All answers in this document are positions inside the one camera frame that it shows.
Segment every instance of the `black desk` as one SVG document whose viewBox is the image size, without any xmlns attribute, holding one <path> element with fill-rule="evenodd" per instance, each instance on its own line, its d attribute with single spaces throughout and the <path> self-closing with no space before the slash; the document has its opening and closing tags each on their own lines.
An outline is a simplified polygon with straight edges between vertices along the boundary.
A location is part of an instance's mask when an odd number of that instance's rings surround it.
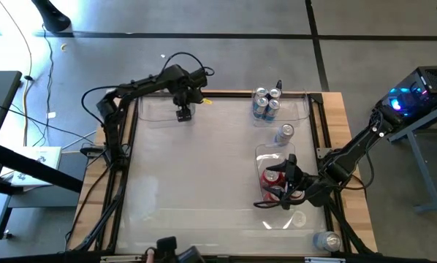
<svg viewBox="0 0 437 263">
<path fill-rule="evenodd" d="M 7 114 L 5 109 L 10 108 L 21 76 L 20 72 L 0 72 L 0 129 Z M 87 158 L 81 153 L 63 154 L 56 170 L 0 146 L 0 171 L 2 167 L 8 167 L 53 184 L 23 192 L 21 187 L 0 179 L 0 193 L 9 195 L 1 213 L 0 238 L 13 208 L 76 206 L 86 164 Z"/>
</svg>

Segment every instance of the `clear plastic tray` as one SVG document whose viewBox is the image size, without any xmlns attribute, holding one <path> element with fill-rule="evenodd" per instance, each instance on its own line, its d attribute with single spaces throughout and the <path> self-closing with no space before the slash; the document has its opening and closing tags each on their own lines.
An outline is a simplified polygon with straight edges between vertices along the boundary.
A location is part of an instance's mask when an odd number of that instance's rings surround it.
<svg viewBox="0 0 437 263">
<path fill-rule="evenodd" d="M 196 112 L 196 105 L 190 104 L 191 115 Z M 139 98 L 139 118 L 144 121 L 177 121 L 176 111 L 171 96 Z"/>
<path fill-rule="evenodd" d="M 266 167 L 281 164 L 289 157 L 289 154 L 295 154 L 295 146 L 292 143 L 283 144 L 266 144 L 256 147 L 256 172 L 259 185 L 261 175 Z M 266 190 L 261 187 L 261 194 L 264 197 Z"/>
<path fill-rule="evenodd" d="M 281 126 L 284 123 L 298 121 L 300 116 L 298 114 L 298 106 L 295 99 L 279 99 L 280 110 L 277 112 L 277 116 L 272 121 L 265 121 L 261 118 L 254 117 L 252 112 L 252 104 L 254 100 L 255 92 L 251 94 L 251 117 L 254 119 L 254 125 L 257 127 L 275 127 Z"/>
</svg>

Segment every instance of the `blue led light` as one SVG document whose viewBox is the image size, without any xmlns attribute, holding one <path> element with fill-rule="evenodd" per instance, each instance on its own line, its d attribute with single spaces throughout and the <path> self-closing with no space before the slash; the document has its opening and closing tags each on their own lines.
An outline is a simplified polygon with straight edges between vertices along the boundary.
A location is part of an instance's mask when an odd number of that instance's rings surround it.
<svg viewBox="0 0 437 263">
<path fill-rule="evenodd" d="M 399 101 L 397 99 L 391 99 L 391 106 L 394 110 L 400 110 Z"/>
</svg>

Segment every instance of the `gray floor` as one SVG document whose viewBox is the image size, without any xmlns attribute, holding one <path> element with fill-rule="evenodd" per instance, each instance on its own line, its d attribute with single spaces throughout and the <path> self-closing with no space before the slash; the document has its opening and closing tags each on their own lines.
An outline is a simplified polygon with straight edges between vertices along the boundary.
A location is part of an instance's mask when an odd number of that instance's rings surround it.
<svg viewBox="0 0 437 263">
<path fill-rule="evenodd" d="M 72 19 L 72 29 L 96 32 L 309 34 L 303 0 L 277 1 L 82 1 L 52 0 Z M 31 4 L 3 0 L 29 35 L 33 76 L 29 115 L 45 119 L 49 50 L 43 38 L 30 37 L 41 19 Z M 313 0 L 320 34 L 437 36 L 437 0 Z M 28 55 L 12 22 L 0 7 L 0 69 L 28 70 Z M 251 89 L 284 81 L 287 90 L 320 91 L 311 40 L 262 39 L 57 39 L 51 38 L 55 68 L 50 123 L 87 134 L 96 123 L 80 106 L 80 96 L 99 85 L 125 83 L 154 74 L 162 55 L 190 51 L 217 74 L 208 88 Z M 60 46 L 66 44 L 66 52 Z M 322 55 L 331 91 L 343 93 L 352 134 L 367 122 L 371 105 L 415 67 L 437 65 L 437 42 L 322 41 Z M 196 65 L 179 58 L 187 69 Z M 87 98 L 94 105 L 103 94 Z M 22 107 L 22 91 L 15 104 Z M 9 127 L 22 118 L 10 115 L 0 142 L 20 145 L 22 134 Z M 38 140 L 33 124 L 29 142 Z M 50 131 L 49 145 L 64 146 L 77 138 Z M 69 150 L 77 150 L 80 143 Z M 437 260 L 437 212 L 417 215 L 412 206 L 428 201 L 424 183 L 408 143 L 380 142 L 372 150 L 376 171 L 368 190 L 368 206 L 379 251 L 389 256 Z M 360 164 L 363 178 L 368 166 Z M 0 209 L 4 202 L 0 195 Z M 0 240 L 0 256 L 60 251 L 74 208 L 16 210 L 8 228 L 18 238 Z"/>
</svg>

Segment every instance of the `wooden table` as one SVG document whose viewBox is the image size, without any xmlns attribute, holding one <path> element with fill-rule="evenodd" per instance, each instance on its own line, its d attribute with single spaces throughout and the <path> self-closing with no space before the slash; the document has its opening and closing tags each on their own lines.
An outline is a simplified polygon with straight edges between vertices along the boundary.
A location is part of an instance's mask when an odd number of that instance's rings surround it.
<svg viewBox="0 0 437 263">
<path fill-rule="evenodd" d="M 205 96 L 209 92 L 229 92 L 229 91 L 212 91 L 206 90 L 204 91 Z M 234 91 L 237 94 L 248 94 L 249 91 Z M 343 105 L 343 99 L 341 93 L 335 92 L 325 92 L 322 93 L 322 97 L 324 100 L 324 110 L 326 114 L 326 122 L 329 129 L 330 141 L 332 143 L 333 148 L 342 148 L 351 138 L 352 135 L 349 129 L 349 123 L 347 121 L 345 107 Z M 313 108 L 317 112 L 317 104 L 313 104 Z M 129 138 L 129 130 L 131 128 L 131 119 L 134 112 L 134 104 L 131 105 L 128 111 L 128 117 L 126 121 L 126 128 L 124 130 L 123 135 L 123 143 L 126 143 Z M 322 126 L 321 120 L 319 119 L 319 115 L 315 114 L 316 117 L 316 126 L 318 129 L 319 141 L 320 144 L 324 144 L 324 138 L 322 137 Z M 104 132 L 101 128 L 97 129 L 95 143 L 97 145 L 102 145 L 105 140 Z M 100 159 L 94 162 L 86 171 L 83 189 L 79 198 L 79 205 L 77 206 L 77 211 L 80 208 L 80 204 L 85 199 L 87 191 L 93 185 L 95 180 L 103 173 L 105 170 L 105 161 Z M 357 177 L 360 177 L 360 174 L 357 171 L 354 174 Z M 119 177 L 117 175 L 115 179 L 115 188 L 113 191 L 113 195 L 116 192 L 116 189 L 119 184 Z M 92 230 L 95 223 L 98 221 L 102 206 L 103 200 L 105 197 L 105 192 L 107 189 L 108 176 L 105 176 L 97 186 L 95 186 L 91 196 L 88 198 L 87 204 L 85 205 L 79 220 L 76 223 L 74 233 L 72 235 L 71 240 L 69 241 L 69 248 L 74 248 L 78 244 L 80 244 L 83 238 Z M 349 183 L 351 187 L 359 187 L 360 184 L 353 180 Z M 350 191 L 344 190 L 342 191 L 342 201 L 343 208 L 345 212 L 345 216 L 347 221 L 350 223 L 354 231 L 358 234 L 358 236 L 363 240 L 363 242 L 373 251 L 377 251 L 376 242 L 374 240 L 373 229 L 371 227 L 370 215 L 368 212 L 368 206 L 366 204 L 365 195 L 363 191 Z M 105 236 L 103 242 L 103 248 L 106 248 L 111 234 L 111 229 L 113 226 L 113 216 L 107 223 L 107 227 L 105 229 Z M 337 231 L 339 226 L 334 219 L 334 227 Z"/>
</svg>

